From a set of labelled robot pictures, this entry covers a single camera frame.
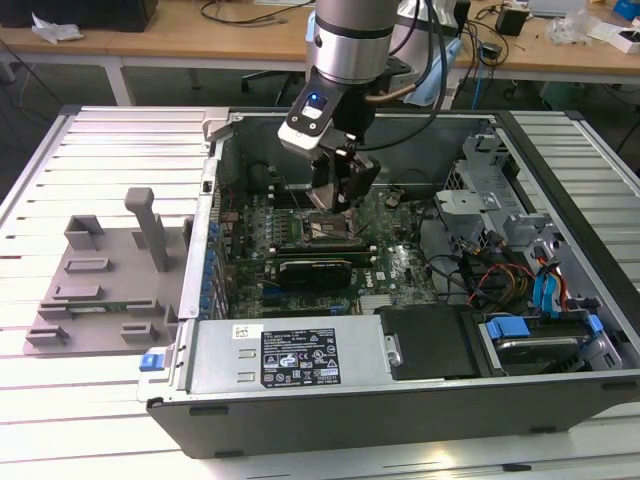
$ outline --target blue drive bracket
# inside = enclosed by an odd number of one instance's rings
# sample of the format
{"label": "blue drive bracket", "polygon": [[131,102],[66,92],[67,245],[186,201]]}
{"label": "blue drive bracket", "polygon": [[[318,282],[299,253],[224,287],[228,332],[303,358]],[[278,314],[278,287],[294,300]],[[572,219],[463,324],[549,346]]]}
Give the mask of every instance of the blue drive bracket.
{"label": "blue drive bracket", "polygon": [[500,338],[526,338],[531,336],[524,317],[495,317],[485,326],[492,340]]}

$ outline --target red wire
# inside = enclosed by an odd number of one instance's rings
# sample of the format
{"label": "red wire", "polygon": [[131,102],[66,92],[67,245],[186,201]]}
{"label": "red wire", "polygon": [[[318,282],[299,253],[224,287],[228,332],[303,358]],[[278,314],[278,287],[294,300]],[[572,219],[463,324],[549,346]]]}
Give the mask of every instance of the red wire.
{"label": "red wire", "polygon": [[[493,270],[495,270],[496,268],[503,268],[503,267],[516,268],[518,270],[522,270],[527,275],[529,275],[531,278],[534,278],[534,279],[536,278],[535,275],[533,273],[531,273],[531,270],[529,270],[528,268],[522,267],[520,265],[516,265],[515,263],[498,263],[498,264],[493,265],[492,267],[490,267],[489,270],[487,270],[487,272],[484,274],[484,276],[480,279],[480,283],[478,283],[478,286],[476,287],[476,290],[478,290],[482,286],[482,284],[487,281],[487,279],[489,278],[489,274]],[[471,305],[471,302],[473,301],[474,298],[476,298],[476,296],[477,296],[476,293],[471,295],[469,297],[469,300],[467,301],[467,305]]]}
{"label": "red wire", "polygon": [[[480,279],[480,282],[478,283],[478,286],[476,287],[476,290],[478,290],[478,289],[482,286],[482,284],[483,284],[484,282],[486,282],[486,281],[487,281],[487,279],[489,278],[489,274],[490,274],[493,270],[495,270],[496,268],[501,268],[501,267],[502,267],[502,264],[497,264],[497,265],[493,265],[492,267],[490,267],[490,268],[489,268],[489,270],[487,270],[487,272],[486,272],[486,273],[483,275],[483,277]],[[469,300],[467,301],[467,305],[471,305],[471,302],[473,301],[473,299],[474,299],[474,298],[476,298],[476,296],[477,296],[477,294],[476,294],[476,293],[474,293],[473,295],[471,295],[471,296],[469,297]]]}

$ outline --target power supply label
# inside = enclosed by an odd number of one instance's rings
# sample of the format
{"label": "power supply label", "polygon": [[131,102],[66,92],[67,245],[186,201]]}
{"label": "power supply label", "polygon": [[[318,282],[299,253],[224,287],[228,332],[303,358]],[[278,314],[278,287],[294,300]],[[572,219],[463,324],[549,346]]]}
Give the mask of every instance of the power supply label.
{"label": "power supply label", "polygon": [[266,388],[339,384],[336,331],[262,332],[260,381]]}

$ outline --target white paper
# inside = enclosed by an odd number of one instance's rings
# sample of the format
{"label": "white paper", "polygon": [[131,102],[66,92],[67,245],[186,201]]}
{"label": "white paper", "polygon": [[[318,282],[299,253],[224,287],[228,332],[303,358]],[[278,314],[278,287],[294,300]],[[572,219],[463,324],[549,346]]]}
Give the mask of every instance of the white paper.
{"label": "white paper", "polygon": [[58,41],[79,40],[84,38],[84,35],[80,33],[77,25],[57,25],[55,23],[45,22],[33,13],[31,16],[33,17],[33,27],[31,27],[31,31],[44,38],[47,42],[57,44]]}
{"label": "white paper", "polygon": [[599,22],[595,27],[593,27],[587,35],[591,38],[596,38],[598,40],[602,40],[603,42],[609,42],[609,39],[614,35],[617,35],[624,27],[619,27],[618,25],[613,25],[611,23]]}

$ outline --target blue release tab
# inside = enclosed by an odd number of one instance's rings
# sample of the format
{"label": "blue release tab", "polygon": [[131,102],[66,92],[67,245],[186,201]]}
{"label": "blue release tab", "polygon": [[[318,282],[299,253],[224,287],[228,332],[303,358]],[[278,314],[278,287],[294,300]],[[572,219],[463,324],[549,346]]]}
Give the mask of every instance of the blue release tab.
{"label": "blue release tab", "polygon": [[593,330],[594,334],[604,331],[602,322],[600,321],[600,318],[598,318],[597,315],[589,315],[589,318],[587,318],[587,322],[589,322],[589,326],[591,327],[591,330]]}
{"label": "blue release tab", "polygon": [[140,359],[141,372],[159,372],[164,370],[164,355],[161,353],[145,353]]}
{"label": "blue release tab", "polygon": [[531,335],[523,317],[495,317],[486,324],[492,340],[505,337],[528,337]]}

